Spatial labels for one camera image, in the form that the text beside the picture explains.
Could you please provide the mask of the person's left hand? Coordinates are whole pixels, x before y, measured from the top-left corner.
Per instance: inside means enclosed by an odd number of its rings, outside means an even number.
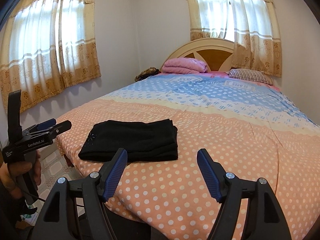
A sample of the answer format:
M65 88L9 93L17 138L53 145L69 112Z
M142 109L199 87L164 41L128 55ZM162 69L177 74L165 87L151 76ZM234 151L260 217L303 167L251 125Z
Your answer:
M5 163L2 164L1 182L14 199L20 199L23 196L21 189L16 183L17 177L32 171L36 185L39 186L41 184L40 157L40 152L37 151L34 164L26 161L16 162L9 165Z

